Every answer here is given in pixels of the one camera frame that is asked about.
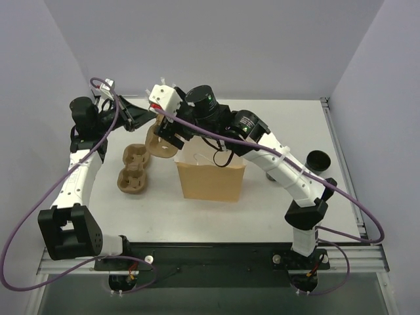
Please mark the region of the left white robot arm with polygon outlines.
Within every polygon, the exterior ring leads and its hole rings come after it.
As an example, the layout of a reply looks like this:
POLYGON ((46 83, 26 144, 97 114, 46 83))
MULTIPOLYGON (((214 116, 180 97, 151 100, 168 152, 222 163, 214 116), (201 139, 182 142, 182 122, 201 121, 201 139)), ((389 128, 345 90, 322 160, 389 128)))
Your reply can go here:
POLYGON ((54 261, 110 256, 120 270, 132 265, 133 252, 123 235, 103 234, 89 211, 96 174, 108 148, 106 133, 123 127, 132 132, 156 117, 120 96, 117 102, 101 96, 77 97, 70 102, 74 126, 70 138, 70 175, 51 207, 37 221, 49 256, 54 261))

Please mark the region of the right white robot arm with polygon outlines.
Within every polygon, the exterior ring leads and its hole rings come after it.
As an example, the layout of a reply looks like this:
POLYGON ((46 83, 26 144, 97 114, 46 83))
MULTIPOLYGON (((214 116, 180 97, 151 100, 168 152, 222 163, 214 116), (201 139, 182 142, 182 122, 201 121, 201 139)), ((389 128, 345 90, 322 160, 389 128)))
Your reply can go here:
POLYGON ((150 111, 163 115, 155 134, 182 149, 193 137, 218 142, 215 150, 229 150, 260 167, 292 197, 285 214, 293 228, 291 260, 304 268, 314 260, 318 245, 316 226, 323 220, 327 201, 337 183, 309 171, 281 144, 268 125, 249 110, 231 110, 219 104, 208 85, 185 93, 164 83, 154 85, 148 95, 150 111))

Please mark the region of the black coffee cup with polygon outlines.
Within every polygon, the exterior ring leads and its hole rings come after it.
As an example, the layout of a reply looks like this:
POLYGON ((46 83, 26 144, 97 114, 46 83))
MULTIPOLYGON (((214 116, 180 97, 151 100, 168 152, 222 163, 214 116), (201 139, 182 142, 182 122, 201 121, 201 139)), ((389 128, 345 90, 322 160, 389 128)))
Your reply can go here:
POLYGON ((276 182, 276 179, 274 179, 274 178, 273 178, 271 175, 269 175, 268 173, 266 173, 265 175, 266 175, 266 178, 267 178, 269 181, 276 182))
POLYGON ((320 174, 329 169, 331 166, 331 158, 327 153, 321 150, 313 150, 308 153, 305 166, 313 173, 320 174))

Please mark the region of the single brown cup carrier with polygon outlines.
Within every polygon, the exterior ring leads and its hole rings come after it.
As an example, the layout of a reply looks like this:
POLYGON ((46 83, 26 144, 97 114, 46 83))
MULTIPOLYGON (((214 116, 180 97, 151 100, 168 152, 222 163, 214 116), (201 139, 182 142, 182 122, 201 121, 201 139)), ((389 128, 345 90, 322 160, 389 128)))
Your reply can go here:
POLYGON ((179 149, 154 133, 161 125, 162 120, 163 115, 158 114, 155 123, 148 129, 145 146, 152 156, 169 159, 173 158, 179 149))

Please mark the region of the brown cardboard cup carrier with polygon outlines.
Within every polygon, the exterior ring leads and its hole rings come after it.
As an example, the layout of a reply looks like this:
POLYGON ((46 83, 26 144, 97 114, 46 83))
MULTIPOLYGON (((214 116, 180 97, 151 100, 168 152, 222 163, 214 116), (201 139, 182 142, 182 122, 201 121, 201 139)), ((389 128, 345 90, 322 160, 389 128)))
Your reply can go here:
POLYGON ((124 168, 119 172, 117 187, 125 194, 141 194, 148 184, 149 151, 144 144, 130 144, 124 149, 122 160, 124 168))

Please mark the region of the brown paper bag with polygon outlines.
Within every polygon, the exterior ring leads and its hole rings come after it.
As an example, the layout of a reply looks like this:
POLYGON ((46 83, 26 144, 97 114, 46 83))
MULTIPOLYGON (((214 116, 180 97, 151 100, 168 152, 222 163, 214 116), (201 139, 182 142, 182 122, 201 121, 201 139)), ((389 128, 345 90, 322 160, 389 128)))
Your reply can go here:
POLYGON ((186 199, 237 202, 247 162, 230 151, 217 152, 217 143, 195 136, 174 156, 186 199))

